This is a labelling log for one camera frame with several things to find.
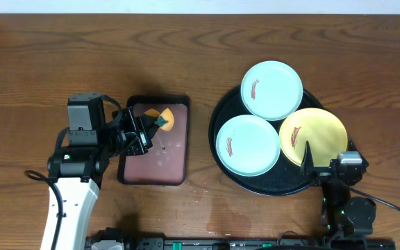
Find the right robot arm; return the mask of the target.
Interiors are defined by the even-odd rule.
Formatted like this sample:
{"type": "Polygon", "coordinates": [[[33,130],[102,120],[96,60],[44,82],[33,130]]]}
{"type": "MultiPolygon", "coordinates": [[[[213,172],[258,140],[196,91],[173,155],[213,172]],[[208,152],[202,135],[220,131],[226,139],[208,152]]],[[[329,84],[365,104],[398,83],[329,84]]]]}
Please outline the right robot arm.
{"type": "Polygon", "coordinates": [[[321,239],[325,249],[366,249],[366,237],[373,233],[376,204],[366,197],[351,196],[350,188],[362,180],[369,163],[349,142],[349,151],[341,151],[325,166],[313,160],[307,142],[301,163],[301,173],[311,184],[322,188],[321,222],[328,233],[321,239]]]}

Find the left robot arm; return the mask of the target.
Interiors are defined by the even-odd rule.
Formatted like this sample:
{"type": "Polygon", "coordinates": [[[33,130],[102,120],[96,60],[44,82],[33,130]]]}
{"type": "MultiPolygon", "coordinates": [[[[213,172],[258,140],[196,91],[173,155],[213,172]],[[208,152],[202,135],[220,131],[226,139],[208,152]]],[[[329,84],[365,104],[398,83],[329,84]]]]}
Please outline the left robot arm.
{"type": "Polygon", "coordinates": [[[107,122],[103,107],[68,106],[69,127],[58,136],[48,161],[49,211],[42,249],[84,249],[88,224],[112,157],[137,156],[151,136],[172,121],[154,109],[136,117],[118,110],[107,122]]]}

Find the green and orange sponge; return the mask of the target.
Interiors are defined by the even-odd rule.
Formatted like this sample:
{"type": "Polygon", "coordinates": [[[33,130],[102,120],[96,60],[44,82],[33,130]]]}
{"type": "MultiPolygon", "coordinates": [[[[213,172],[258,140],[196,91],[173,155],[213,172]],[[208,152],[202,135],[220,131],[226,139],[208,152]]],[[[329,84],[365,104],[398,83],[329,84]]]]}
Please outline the green and orange sponge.
{"type": "Polygon", "coordinates": [[[145,115],[158,116],[158,121],[156,124],[160,126],[159,129],[163,131],[170,131],[174,126],[174,115],[169,108],[164,109],[162,112],[159,112],[153,108],[148,109],[144,112],[145,115]]]}

